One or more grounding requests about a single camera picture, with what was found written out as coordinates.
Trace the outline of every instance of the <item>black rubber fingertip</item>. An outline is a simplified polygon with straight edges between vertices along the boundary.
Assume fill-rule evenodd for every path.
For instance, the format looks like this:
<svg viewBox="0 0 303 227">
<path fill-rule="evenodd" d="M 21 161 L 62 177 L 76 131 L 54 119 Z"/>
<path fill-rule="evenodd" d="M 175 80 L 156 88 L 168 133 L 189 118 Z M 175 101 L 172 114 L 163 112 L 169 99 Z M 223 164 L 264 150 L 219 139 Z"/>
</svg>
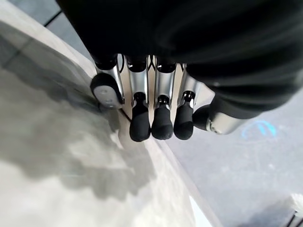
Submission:
<svg viewBox="0 0 303 227">
<path fill-rule="evenodd" d="M 138 104 L 133 108 L 133 118 L 129 127 L 129 135 L 133 141 L 142 142 L 151 134 L 148 108 Z"/>
<path fill-rule="evenodd" d="M 94 78 L 91 80 L 90 90 L 96 99 L 97 99 L 97 97 L 94 93 L 94 89 L 99 86 L 109 86 L 109 87 L 113 88 L 113 90 L 116 92 L 119 102 L 123 103 L 123 97 L 121 96 L 121 94 L 119 92 L 118 84 L 111 75 L 100 72 L 97 75 L 95 75 Z"/>
<path fill-rule="evenodd" d="M 161 105 L 155 110 L 151 134 L 158 140 L 167 140 L 172 137 L 173 126 L 170 120 L 170 110 L 165 105 Z"/>
<path fill-rule="evenodd" d="M 178 107 L 174 124 L 174 133 L 178 139 L 187 140 L 193 135 L 193 112 L 188 102 Z"/>
<path fill-rule="evenodd" d="M 195 127 L 206 131 L 206 122 L 209 117 L 209 105 L 197 109 L 193 114 L 193 124 Z"/>
</svg>

